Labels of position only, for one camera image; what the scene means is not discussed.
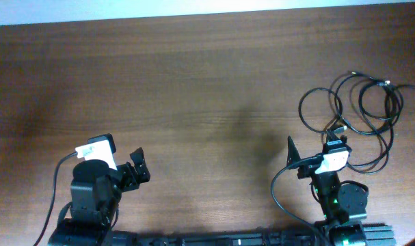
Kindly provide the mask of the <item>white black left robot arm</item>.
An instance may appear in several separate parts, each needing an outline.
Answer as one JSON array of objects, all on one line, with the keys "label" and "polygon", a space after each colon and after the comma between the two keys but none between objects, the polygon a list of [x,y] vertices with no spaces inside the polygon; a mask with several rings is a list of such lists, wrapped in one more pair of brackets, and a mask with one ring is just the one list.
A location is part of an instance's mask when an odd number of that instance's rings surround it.
[{"label": "white black left robot arm", "polygon": [[130,153],[131,161],[112,169],[102,160],[83,161],[72,171],[71,202],[59,213],[49,245],[135,245],[136,235],[116,232],[122,193],[150,180],[142,148]]}]

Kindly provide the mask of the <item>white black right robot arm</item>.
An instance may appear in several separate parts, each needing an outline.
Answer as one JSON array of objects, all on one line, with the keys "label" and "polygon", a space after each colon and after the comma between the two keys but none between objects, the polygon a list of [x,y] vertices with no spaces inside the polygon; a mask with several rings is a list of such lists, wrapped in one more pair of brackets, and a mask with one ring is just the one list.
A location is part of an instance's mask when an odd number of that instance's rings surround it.
[{"label": "white black right robot arm", "polygon": [[301,158],[288,137],[286,166],[297,170],[299,179],[310,178],[325,219],[314,227],[323,245],[366,245],[362,220],[366,219],[369,188],[356,181],[340,181],[338,172],[347,165],[351,148],[337,137],[323,145],[322,152]]}]

